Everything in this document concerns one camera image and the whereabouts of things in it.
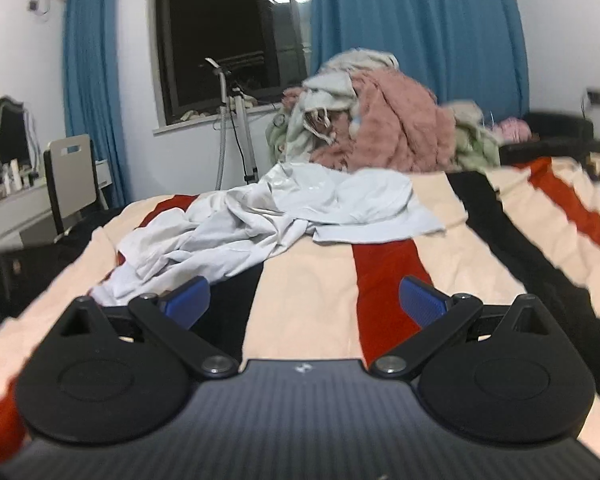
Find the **white t-shirt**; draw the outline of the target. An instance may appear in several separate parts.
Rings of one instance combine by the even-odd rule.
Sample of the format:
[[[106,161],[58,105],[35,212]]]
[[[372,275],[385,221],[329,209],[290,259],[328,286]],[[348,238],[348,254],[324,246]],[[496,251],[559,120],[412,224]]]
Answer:
[[[284,162],[257,183],[200,196],[134,230],[118,246],[122,264],[92,295],[103,306],[123,306],[144,292],[172,292],[195,276],[224,281],[306,235],[317,243],[382,244],[442,229],[406,174],[378,168],[346,174]]]

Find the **striped red black cream blanket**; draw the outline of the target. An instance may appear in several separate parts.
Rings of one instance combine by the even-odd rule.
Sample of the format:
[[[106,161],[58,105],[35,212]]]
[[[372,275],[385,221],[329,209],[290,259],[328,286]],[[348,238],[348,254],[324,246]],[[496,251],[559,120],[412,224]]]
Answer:
[[[418,326],[400,308],[399,284],[415,275],[449,295],[489,304],[541,296],[580,332],[600,320],[600,181],[570,159],[540,158],[524,169],[420,174],[417,196],[445,224],[442,233],[378,245],[319,245],[303,237],[263,266],[212,287],[212,305],[194,328],[238,362],[264,359],[378,358]],[[76,262],[19,318],[0,326],[0,463],[26,430],[16,414],[14,380],[75,296],[124,261],[120,242],[160,212],[196,198],[159,196],[127,206],[95,230]],[[599,333],[582,334],[584,350]],[[594,353],[600,365],[600,354]]]

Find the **light green blanket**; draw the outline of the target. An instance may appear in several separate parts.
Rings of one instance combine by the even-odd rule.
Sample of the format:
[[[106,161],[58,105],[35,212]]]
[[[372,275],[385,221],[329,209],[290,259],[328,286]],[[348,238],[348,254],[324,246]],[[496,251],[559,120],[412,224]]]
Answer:
[[[468,171],[501,166],[500,146],[484,125],[480,107],[472,101],[452,101],[443,107],[455,119],[454,165]]]

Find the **white dressing table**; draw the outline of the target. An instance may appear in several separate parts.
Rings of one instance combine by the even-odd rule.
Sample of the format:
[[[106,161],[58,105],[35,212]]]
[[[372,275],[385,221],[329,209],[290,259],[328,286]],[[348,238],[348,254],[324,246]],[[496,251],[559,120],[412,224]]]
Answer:
[[[0,200],[0,249],[45,244],[56,236],[46,178]]]

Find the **grey black chair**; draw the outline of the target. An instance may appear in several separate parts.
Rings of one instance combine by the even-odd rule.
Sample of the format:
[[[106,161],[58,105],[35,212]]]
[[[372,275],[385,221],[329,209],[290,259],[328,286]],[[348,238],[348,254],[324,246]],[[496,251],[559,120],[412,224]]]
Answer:
[[[50,142],[43,162],[56,240],[76,226],[101,226],[107,209],[102,206],[91,138],[81,134]]]

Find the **pink fluffy blanket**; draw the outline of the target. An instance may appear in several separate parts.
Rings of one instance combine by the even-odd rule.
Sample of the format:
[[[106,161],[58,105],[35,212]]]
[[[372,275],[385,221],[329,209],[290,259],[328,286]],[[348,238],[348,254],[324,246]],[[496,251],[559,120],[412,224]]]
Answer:
[[[455,154],[455,119],[434,94],[398,70],[353,75],[358,114],[349,134],[317,148],[307,160],[329,169],[355,172],[385,168],[400,172],[449,169]]]

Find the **small pink garment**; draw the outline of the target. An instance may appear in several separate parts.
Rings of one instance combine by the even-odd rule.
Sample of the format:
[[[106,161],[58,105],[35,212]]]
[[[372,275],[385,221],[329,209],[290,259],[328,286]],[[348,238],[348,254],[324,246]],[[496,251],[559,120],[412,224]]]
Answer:
[[[529,142],[532,139],[529,125],[524,120],[515,117],[509,117],[496,124],[492,133],[501,144],[518,144]]]

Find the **black sofa chair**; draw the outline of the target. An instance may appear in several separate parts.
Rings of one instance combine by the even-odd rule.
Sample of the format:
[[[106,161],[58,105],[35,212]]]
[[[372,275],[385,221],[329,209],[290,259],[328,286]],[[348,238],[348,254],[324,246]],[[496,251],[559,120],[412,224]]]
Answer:
[[[530,112],[522,120],[530,127],[532,140],[502,145],[502,166],[525,164],[541,157],[570,157],[582,162],[589,154],[600,153],[593,123],[581,115]]]

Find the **silver tripod stand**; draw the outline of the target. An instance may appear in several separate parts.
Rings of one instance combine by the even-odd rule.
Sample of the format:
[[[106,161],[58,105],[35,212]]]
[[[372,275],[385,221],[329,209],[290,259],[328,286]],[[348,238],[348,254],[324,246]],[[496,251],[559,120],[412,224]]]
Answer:
[[[205,58],[204,62],[212,67],[213,73],[218,76],[220,83],[220,147],[215,188],[219,191],[223,185],[229,132],[232,133],[238,148],[244,181],[247,184],[257,182],[259,170],[249,127],[247,95],[227,68],[221,66],[213,58]]]

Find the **black framed mirror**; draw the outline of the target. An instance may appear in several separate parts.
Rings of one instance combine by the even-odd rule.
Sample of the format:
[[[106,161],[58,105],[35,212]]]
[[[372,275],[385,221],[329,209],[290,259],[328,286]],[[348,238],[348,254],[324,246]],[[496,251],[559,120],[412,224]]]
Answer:
[[[33,132],[31,116],[23,102],[0,97],[0,171],[15,159],[20,167],[40,171],[40,144]]]

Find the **beige grey garment on pile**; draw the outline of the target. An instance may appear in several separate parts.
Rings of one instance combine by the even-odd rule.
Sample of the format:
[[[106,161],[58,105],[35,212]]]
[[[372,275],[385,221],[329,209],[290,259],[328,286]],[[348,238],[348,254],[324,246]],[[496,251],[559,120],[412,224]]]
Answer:
[[[350,119],[358,114],[360,104],[353,75],[385,68],[399,68],[393,54],[350,49],[328,60],[300,86],[285,90],[282,108],[266,134],[272,161],[307,160],[317,148],[347,136]]]

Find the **blue curtain left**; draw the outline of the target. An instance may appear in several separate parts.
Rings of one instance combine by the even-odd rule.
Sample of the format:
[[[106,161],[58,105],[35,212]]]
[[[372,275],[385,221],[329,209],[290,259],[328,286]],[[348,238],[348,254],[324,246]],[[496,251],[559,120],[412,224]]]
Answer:
[[[110,204],[130,199],[121,117],[117,0],[67,0],[62,40],[65,128],[87,134],[95,156],[109,165]]]

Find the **blue curtain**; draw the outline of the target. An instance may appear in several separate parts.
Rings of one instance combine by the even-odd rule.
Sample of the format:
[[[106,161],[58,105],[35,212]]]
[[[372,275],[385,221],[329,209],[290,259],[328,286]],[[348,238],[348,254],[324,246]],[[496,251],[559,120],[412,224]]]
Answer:
[[[517,0],[312,0],[312,67],[365,48],[393,54],[440,102],[471,100],[496,120],[529,110]]]
[[[110,204],[130,199],[121,117],[117,0],[67,0],[62,40],[65,128],[87,134],[95,156],[109,165]]]

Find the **blue curtain right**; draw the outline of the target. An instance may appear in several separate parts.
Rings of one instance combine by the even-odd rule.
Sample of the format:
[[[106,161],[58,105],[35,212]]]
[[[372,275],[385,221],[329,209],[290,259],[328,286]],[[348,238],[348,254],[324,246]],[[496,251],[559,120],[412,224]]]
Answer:
[[[517,0],[312,0],[312,67],[365,48],[393,54],[440,102],[471,100],[496,120],[529,110]]]

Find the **dark window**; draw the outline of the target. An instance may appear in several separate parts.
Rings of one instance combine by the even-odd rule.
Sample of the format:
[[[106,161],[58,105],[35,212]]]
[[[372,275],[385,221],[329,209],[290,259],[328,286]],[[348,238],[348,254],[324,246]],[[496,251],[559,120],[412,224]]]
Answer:
[[[220,106],[215,66],[272,103],[311,70],[311,0],[155,0],[166,122]]]

